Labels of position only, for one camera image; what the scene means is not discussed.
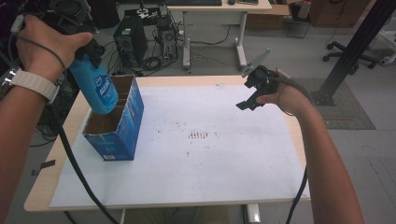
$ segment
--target chair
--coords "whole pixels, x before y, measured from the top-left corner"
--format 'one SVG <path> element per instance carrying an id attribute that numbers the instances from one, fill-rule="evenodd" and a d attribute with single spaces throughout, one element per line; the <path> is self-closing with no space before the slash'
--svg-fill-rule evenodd
<path id="1" fill-rule="evenodd" d="M 333 41 L 331 44 L 328 44 L 326 48 L 327 49 L 332 49 L 333 47 L 336 47 L 336 48 L 340 49 L 342 52 L 333 52 L 333 53 L 326 54 L 323 57 L 323 62 L 328 62 L 330 60 L 330 58 L 332 58 L 332 57 L 340 57 L 343 54 L 343 52 L 345 51 L 345 49 L 346 49 L 345 46 L 343 46 L 342 44 L 340 44 L 340 43 L 338 43 L 336 41 Z M 362 59 L 364 61 L 369 62 L 370 64 L 368 65 L 368 67 L 371 68 L 371 69 L 373 69 L 376 66 L 376 64 L 378 63 L 378 59 L 370 57 L 370 56 L 367 56 L 367 55 L 364 55 L 364 54 L 362 54 L 359 57 L 359 59 Z M 359 69 L 358 62 L 355 62 L 354 65 L 350 68 L 349 74 L 350 75 L 355 74 L 355 72 L 358 69 Z"/>

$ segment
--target computer tower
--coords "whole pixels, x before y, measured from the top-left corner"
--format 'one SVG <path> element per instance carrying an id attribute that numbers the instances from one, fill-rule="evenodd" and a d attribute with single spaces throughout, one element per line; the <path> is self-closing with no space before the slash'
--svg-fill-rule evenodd
<path id="1" fill-rule="evenodd" d="M 165 59 L 175 59 L 177 57 L 177 44 L 174 29 L 162 30 L 161 40 L 163 47 L 163 57 Z"/>
<path id="2" fill-rule="evenodd" d="M 124 17 L 113 37 L 122 65 L 140 66 L 148 48 L 142 19 L 139 16 Z"/>

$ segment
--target wrist strap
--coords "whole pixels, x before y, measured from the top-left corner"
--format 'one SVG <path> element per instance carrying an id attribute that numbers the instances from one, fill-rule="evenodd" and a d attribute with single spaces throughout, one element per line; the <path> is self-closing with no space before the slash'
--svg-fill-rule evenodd
<path id="1" fill-rule="evenodd" d="M 12 85 L 21 86 L 31 91 L 35 91 L 53 101 L 59 88 L 48 79 L 39 75 L 19 70 L 11 80 Z"/>

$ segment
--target watch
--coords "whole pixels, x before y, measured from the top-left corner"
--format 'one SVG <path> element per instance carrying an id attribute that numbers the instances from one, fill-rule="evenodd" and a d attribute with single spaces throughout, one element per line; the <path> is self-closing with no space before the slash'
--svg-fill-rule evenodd
<path id="1" fill-rule="evenodd" d="M 0 86 L 0 100 L 2 100 L 14 86 L 21 86 L 31 91 L 38 92 L 49 100 L 47 104 L 53 103 L 59 91 L 59 86 L 56 86 L 44 77 L 22 71 L 19 68 L 12 68 Z"/>

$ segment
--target hand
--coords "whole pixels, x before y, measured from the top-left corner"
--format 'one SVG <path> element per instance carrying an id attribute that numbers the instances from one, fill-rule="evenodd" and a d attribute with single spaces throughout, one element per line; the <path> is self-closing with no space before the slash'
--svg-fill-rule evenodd
<path id="1" fill-rule="evenodd" d="M 24 16 L 25 28 L 18 36 L 28 38 L 53 50 L 67 68 L 74 60 L 77 49 L 87 45 L 92 34 L 62 35 L 35 16 Z M 55 82 L 64 70 L 59 60 L 46 49 L 22 38 L 17 40 L 18 54 L 25 71 L 35 73 Z"/>
<path id="2" fill-rule="evenodd" d="M 257 97 L 258 104 L 274 104 L 285 112 L 289 112 L 296 117 L 304 113 L 307 107 L 313 107 L 309 100 L 297 89 L 284 83 L 279 83 L 274 94 Z"/>

